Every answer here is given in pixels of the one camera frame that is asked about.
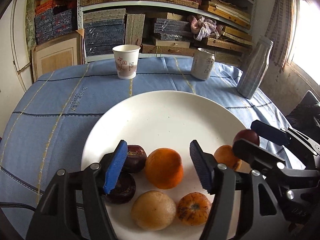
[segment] silver bottle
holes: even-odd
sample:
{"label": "silver bottle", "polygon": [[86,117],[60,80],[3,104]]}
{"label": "silver bottle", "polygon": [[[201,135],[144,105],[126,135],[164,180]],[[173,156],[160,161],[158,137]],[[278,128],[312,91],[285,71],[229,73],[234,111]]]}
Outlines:
{"label": "silver bottle", "polygon": [[247,70],[242,74],[237,90],[245,98],[251,99],[260,86],[269,66],[272,46],[273,41],[260,36],[257,46],[244,62],[247,65]]}

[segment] window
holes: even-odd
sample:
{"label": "window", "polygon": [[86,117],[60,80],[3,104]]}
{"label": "window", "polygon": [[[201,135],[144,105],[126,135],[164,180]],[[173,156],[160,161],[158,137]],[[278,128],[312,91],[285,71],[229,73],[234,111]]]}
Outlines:
{"label": "window", "polygon": [[296,28],[288,63],[301,68],[306,79],[320,85],[320,9],[305,0],[295,0],[295,8]]}

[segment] patterned curtain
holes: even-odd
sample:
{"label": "patterned curtain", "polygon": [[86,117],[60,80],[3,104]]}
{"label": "patterned curtain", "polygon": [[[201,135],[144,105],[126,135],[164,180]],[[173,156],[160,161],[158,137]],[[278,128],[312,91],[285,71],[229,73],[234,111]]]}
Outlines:
{"label": "patterned curtain", "polygon": [[265,36],[274,42],[270,60],[284,68],[292,35],[293,0],[276,0]]}

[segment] table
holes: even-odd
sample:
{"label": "table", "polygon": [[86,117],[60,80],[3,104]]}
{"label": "table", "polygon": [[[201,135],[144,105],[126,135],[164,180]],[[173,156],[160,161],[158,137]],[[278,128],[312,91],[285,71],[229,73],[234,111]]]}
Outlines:
{"label": "table", "polygon": [[[94,124],[120,101],[154,90],[179,90],[209,98],[224,106],[249,128],[258,119],[277,128],[289,123],[258,90],[251,100],[243,98],[236,85],[242,72],[215,63],[211,77],[200,81],[189,74],[192,59],[155,57],[139,59],[137,76],[120,80],[113,59],[71,66],[44,74],[25,93],[5,129],[0,143],[0,201],[37,205],[54,173],[61,168],[80,170],[84,143]],[[261,147],[276,154],[280,148],[261,140]],[[291,154],[293,168],[300,162]],[[81,196],[78,215],[83,236]],[[33,212],[3,209],[9,221],[25,237]]]}

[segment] bottle cap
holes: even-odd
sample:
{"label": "bottle cap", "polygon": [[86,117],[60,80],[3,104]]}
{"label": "bottle cap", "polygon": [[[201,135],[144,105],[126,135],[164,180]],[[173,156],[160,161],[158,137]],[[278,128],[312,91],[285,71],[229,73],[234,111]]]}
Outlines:
{"label": "bottle cap", "polygon": [[267,37],[265,36],[260,36],[260,41],[263,41],[264,43],[266,43],[268,46],[273,46],[273,41],[269,40]]}

